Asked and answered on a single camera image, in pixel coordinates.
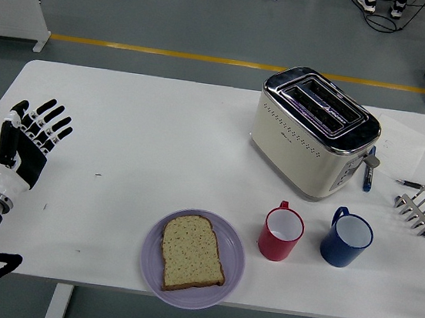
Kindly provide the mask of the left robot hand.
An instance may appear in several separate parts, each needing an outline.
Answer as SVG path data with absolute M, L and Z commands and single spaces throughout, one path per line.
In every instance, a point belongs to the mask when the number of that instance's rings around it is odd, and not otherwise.
M 56 99 L 35 109 L 23 100 L 4 118 L 0 130 L 0 193 L 16 196 L 35 186 L 47 155 L 72 133 L 64 105 Z

